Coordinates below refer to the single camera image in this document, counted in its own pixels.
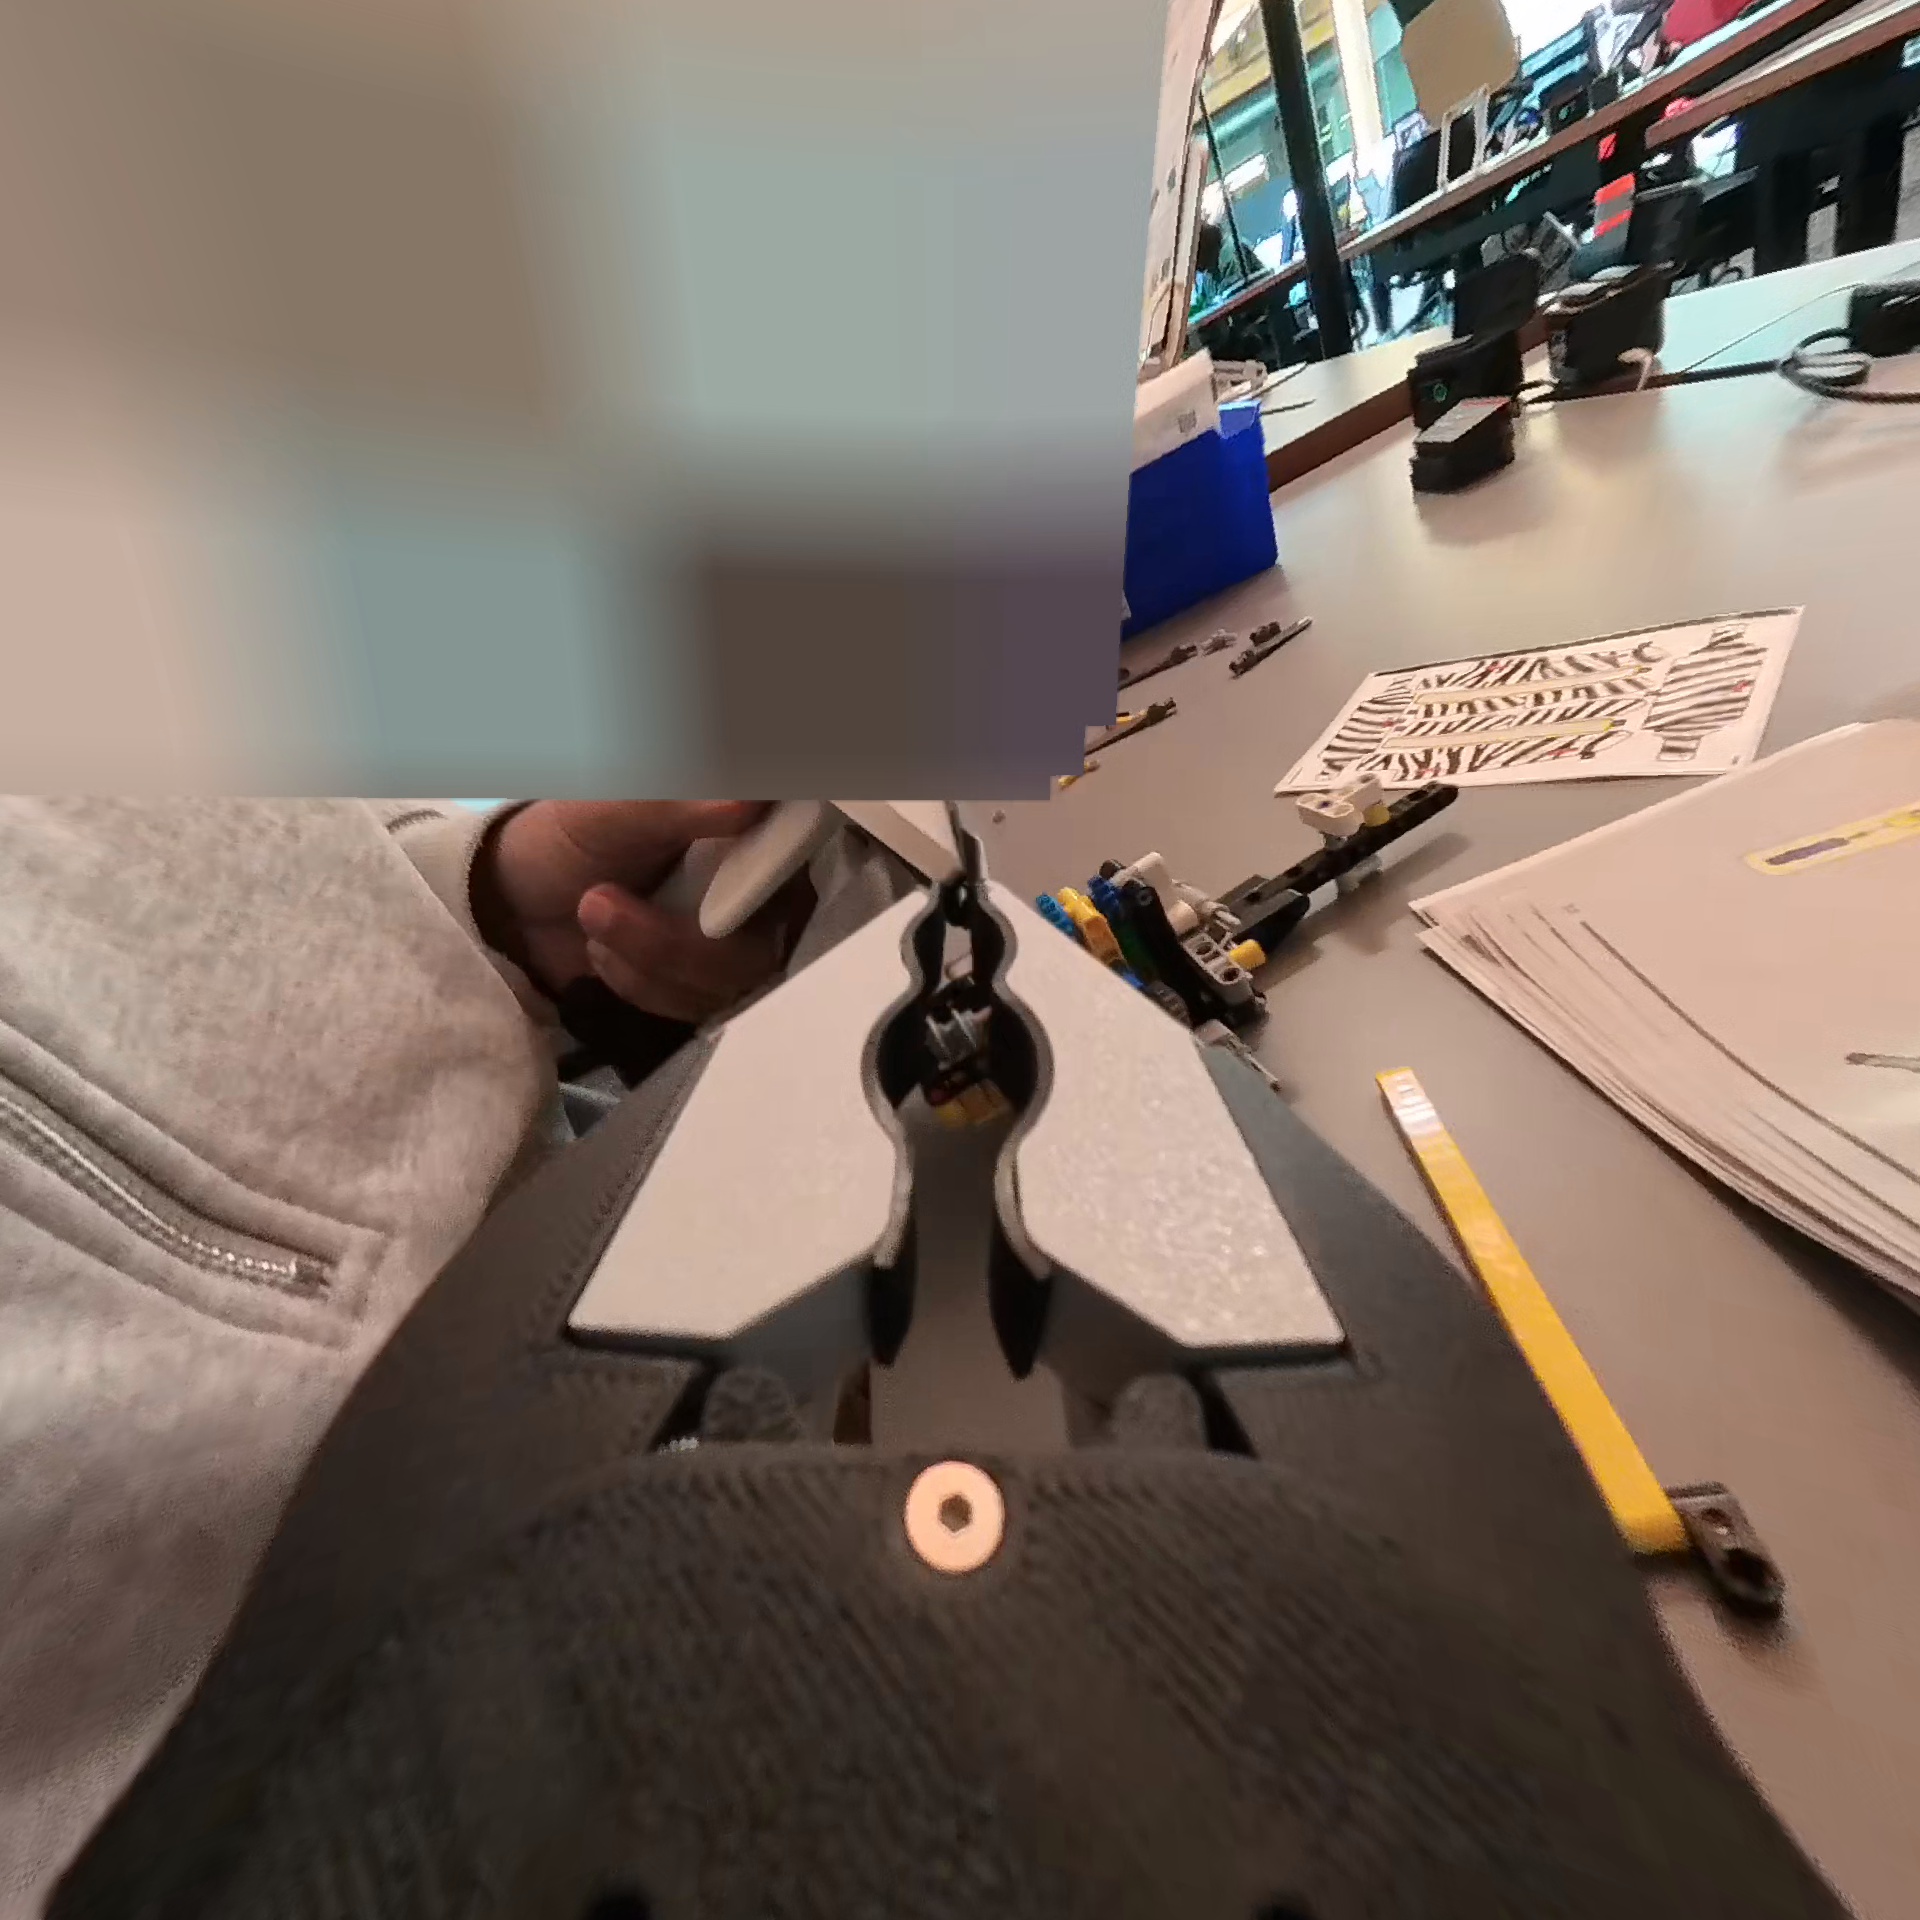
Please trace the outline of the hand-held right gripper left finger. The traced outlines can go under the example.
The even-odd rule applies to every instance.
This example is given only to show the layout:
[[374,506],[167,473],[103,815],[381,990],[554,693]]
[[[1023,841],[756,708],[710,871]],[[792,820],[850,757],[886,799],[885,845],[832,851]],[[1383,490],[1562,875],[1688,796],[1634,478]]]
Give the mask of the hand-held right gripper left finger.
[[900,898],[710,1039],[566,1314],[582,1343],[780,1374],[895,1355],[911,1307],[911,1069],[942,891]]

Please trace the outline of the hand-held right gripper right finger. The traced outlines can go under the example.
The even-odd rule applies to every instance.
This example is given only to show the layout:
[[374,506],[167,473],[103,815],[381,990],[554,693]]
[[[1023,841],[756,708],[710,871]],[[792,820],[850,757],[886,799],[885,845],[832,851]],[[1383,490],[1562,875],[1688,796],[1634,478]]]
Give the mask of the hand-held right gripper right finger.
[[989,1317],[1015,1377],[1335,1355],[1345,1330],[1220,1060],[994,881],[972,890],[991,1172]]

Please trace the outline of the person's left forearm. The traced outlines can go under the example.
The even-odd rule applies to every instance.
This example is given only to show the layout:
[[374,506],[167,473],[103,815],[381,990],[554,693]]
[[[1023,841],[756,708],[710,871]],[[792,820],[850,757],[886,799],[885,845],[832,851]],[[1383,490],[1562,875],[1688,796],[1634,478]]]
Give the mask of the person's left forearm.
[[364,804],[413,865],[428,891],[440,901],[509,993],[521,998],[524,973],[474,917],[472,871],[526,799],[492,799],[474,807],[464,799],[366,799]]

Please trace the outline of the multicoloured lego gear assembly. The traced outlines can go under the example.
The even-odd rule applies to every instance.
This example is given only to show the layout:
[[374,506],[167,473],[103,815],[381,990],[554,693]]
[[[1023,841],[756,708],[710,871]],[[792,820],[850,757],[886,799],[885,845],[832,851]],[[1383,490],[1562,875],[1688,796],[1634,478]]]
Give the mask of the multicoloured lego gear assembly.
[[1224,897],[1177,881],[1161,853],[1103,862],[1079,887],[1034,897],[1040,917],[1191,1034],[1240,1035],[1265,1015],[1260,973],[1311,913],[1311,891],[1254,875]]

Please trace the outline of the flat yellow lego beam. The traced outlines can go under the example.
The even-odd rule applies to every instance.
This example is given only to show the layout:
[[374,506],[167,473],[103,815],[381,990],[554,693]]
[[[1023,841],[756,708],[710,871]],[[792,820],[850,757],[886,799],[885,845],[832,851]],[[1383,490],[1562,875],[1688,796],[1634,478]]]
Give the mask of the flat yellow lego beam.
[[1410,1069],[1377,1071],[1375,1089],[1479,1291],[1525,1358],[1622,1543],[1641,1557],[1688,1553],[1674,1500],[1662,1487],[1420,1077]]

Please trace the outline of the black lego beam white connector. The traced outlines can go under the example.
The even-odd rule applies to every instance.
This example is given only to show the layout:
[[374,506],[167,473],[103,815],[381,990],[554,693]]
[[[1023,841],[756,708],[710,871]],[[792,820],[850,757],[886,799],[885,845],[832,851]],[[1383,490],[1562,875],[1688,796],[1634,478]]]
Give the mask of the black lego beam white connector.
[[1240,925],[1276,919],[1289,898],[1309,903],[1325,890],[1353,891],[1377,873],[1385,849],[1448,809],[1458,787],[1425,781],[1389,799],[1375,778],[1364,778],[1292,799],[1302,827],[1318,836],[1318,851],[1278,875],[1253,875],[1228,890],[1218,901]]

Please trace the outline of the lego instruction booklet stack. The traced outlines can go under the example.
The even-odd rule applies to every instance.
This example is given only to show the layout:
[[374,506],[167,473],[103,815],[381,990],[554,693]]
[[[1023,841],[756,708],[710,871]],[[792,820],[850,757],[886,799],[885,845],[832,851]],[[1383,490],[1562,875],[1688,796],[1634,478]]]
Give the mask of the lego instruction booklet stack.
[[1918,725],[1813,735],[1413,905],[1696,1169],[1918,1289]]

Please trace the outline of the person's left hand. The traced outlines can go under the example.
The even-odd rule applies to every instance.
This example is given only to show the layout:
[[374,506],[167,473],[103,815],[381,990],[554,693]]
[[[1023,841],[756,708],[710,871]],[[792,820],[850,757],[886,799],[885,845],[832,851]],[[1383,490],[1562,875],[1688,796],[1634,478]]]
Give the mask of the person's left hand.
[[593,977],[644,1015],[721,1017],[784,966],[813,908],[808,881],[792,877],[718,941],[657,891],[695,843],[736,838],[766,812],[756,799],[513,803],[472,855],[472,921],[541,997]]

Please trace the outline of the grey zip hoodie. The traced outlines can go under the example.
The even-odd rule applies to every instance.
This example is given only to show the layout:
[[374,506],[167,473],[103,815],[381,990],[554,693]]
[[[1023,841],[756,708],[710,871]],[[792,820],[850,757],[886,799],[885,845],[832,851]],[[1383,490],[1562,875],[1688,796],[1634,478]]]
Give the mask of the grey zip hoodie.
[[2,1883],[39,1916],[370,1358],[564,1137],[364,799],[2,804]]

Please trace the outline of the blue plastic box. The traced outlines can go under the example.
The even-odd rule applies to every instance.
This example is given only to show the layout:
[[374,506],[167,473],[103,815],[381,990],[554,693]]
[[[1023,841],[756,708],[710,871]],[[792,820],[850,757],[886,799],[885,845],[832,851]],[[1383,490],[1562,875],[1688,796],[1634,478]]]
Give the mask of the blue plastic box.
[[1257,398],[1222,401],[1209,351],[1135,386],[1122,621],[1141,635],[1278,561]]

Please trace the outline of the zebra striped sticker sheet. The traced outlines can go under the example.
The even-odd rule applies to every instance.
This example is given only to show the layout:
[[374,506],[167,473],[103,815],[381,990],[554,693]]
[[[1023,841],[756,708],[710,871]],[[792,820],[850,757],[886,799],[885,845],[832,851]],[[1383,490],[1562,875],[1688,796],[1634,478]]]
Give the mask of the zebra striped sticker sheet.
[[1720,778],[1758,757],[1800,619],[1765,609],[1383,669],[1272,794]]

